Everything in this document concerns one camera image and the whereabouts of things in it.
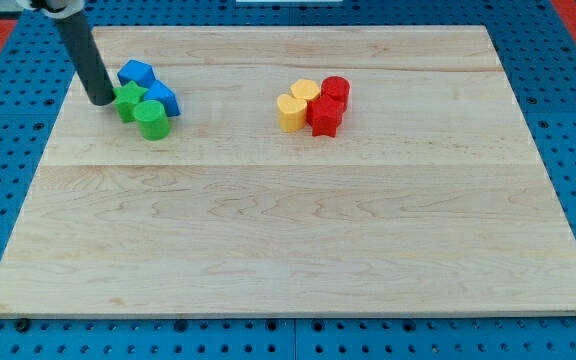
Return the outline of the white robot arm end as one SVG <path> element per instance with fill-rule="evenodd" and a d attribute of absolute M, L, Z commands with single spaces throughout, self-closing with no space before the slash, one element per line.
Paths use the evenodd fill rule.
<path fill-rule="evenodd" d="M 84 0 L 16 0 L 25 10 L 40 11 L 51 19 L 66 19 L 84 9 Z"/>

